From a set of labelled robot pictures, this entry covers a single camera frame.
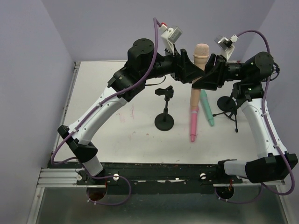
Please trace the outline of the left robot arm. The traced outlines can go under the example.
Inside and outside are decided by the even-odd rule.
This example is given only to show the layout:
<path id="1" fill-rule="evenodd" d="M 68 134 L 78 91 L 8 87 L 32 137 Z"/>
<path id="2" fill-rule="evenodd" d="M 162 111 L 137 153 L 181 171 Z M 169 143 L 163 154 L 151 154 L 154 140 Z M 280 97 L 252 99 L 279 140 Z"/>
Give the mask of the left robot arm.
<path id="1" fill-rule="evenodd" d="M 172 75 L 183 84 L 203 77 L 204 71 L 194 65 L 185 49 L 161 56 L 157 42 L 141 38 L 128 50 L 125 65 L 114 73 L 99 99 L 73 124 L 61 125 L 59 135 L 92 176 L 103 166 L 97 157 L 97 148 L 91 142 L 100 127 L 121 107 L 145 89 L 148 79 Z"/>

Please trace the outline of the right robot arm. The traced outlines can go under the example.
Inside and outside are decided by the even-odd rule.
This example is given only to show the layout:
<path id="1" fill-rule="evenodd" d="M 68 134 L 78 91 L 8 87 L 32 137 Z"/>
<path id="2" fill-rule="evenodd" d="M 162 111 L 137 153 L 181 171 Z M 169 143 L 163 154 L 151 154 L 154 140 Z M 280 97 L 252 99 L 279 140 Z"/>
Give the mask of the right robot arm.
<path id="1" fill-rule="evenodd" d="M 272 55 L 259 52 L 245 63 L 228 63 L 222 55 L 203 52 L 193 56 L 201 72 L 193 87 L 215 91 L 226 81 L 235 82 L 231 95 L 219 98 L 217 106 L 223 113 L 234 114 L 241 109 L 256 143 L 256 160 L 220 161 L 223 172 L 247 178 L 252 183 L 283 180 L 291 175 L 298 158 L 288 153 L 280 141 L 267 108 L 266 90 L 262 87 L 262 81 L 271 76 L 273 67 L 277 67 Z"/>

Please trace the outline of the black round-base clip stand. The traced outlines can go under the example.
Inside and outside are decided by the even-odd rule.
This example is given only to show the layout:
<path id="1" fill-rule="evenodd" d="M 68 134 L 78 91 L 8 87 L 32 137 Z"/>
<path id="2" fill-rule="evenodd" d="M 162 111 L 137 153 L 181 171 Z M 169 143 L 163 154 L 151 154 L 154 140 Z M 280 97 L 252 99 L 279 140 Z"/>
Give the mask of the black round-base clip stand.
<path id="1" fill-rule="evenodd" d="M 160 131 L 169 131 L 174 126 L 174 119 L 173 117 L 168 113 L 168 102 L 174 95 L 173 87 L 170 85 L 165 89 L 158 88 L 155 90 L 155 94 L 158 96 L 164 95 L 165 100 L 165 107 L 163 110 L 163 113 L 156 116 L 154 124 L 156 128 Z"/>

